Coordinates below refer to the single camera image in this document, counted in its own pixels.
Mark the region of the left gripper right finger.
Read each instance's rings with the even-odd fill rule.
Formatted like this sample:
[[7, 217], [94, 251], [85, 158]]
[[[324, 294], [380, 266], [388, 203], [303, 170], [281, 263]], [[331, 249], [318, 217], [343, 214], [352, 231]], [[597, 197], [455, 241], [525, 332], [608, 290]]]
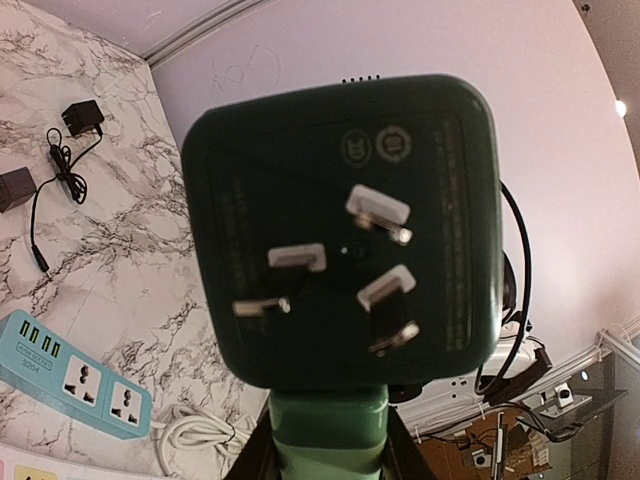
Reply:
[[382, 451], [385, 480], [437, 480], [394, 407], [388, 410], [387, 441]]

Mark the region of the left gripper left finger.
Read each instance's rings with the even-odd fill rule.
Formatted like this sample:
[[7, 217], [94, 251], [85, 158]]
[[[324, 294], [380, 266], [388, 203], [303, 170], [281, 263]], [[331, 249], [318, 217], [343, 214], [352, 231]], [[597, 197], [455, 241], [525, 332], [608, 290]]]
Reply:
[[227, 480], [275, 480], [275, 444], [268, 414], [260, 417]]

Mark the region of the light green plug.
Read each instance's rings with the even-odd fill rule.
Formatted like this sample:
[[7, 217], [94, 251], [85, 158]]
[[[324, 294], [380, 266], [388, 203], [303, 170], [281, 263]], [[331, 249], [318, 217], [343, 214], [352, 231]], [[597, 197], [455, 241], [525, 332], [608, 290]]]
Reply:
[[387, 442], [385, 386], [273, 390], [272, 437], [283, 479], [378, 479]]

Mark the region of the dark green cube plug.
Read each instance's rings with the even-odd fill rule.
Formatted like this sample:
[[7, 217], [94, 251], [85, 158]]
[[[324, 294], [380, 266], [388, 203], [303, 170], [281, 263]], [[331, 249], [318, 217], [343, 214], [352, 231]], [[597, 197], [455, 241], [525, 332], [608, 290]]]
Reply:
[[226, 365], [271, 390], [469, 373], [500, 330], [495, 126], [469, 83], [424, 75], [207, 111], [182, 168]]

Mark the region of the teal power strip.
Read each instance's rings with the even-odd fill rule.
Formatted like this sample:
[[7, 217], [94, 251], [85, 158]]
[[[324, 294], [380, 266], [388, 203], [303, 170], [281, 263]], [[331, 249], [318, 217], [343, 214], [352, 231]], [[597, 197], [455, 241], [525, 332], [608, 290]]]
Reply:
[[121, 440], [145, 438], [152, 397], [22, 310], [1, 319], [1, 380], [40, 403]]

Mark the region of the white multicolour power strip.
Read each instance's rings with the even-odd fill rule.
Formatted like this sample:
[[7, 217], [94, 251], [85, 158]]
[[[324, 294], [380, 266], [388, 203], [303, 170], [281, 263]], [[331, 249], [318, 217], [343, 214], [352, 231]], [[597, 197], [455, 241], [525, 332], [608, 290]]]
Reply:
[[61, 464], [49, 457], [1, 446], [1, 478], [60, 480], [66, 474]]

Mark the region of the dark grey usb charger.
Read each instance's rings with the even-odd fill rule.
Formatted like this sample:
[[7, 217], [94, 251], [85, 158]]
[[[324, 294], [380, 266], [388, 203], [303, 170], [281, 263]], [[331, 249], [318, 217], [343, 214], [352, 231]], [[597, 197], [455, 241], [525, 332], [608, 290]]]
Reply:
[[5, 213], [26, 203], [36, 193], [36, 185], [27, 167], [0, 176], [0, 212]]

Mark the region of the black power adapter with cable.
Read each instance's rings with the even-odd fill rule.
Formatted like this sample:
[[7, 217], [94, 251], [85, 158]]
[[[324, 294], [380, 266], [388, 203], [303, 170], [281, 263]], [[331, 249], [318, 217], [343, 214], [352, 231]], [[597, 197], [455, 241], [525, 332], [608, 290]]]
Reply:
[[78, 137], [81, 134], [94, 131], [97, 139], [74, 157], [70, 147], [64, 143], [64, 135], [58, 128], [52, 127], [46, 132], [49, 147], [48, 155], [53, 162], [54, 176], [44, 181], [35, 190], [31, 207], [29, 231], [33, 258], [39, 270], [46, 276], [49, 275], [49, 265], [39, 249], [35, 238], [36, 212], [40, 193], [46, 185], [59, 182], [66, 187], [72, 201], [78, 205], [82, 205], [87, 197], [88, 185], [86, 180], [74, 171], [74, 168], [79, 160], [98, 146], [103, 139], [101, 125], [104, 122], [104, 115], [95, 100], [71, 104], [63, 111], [61, 118], [72, 137]]

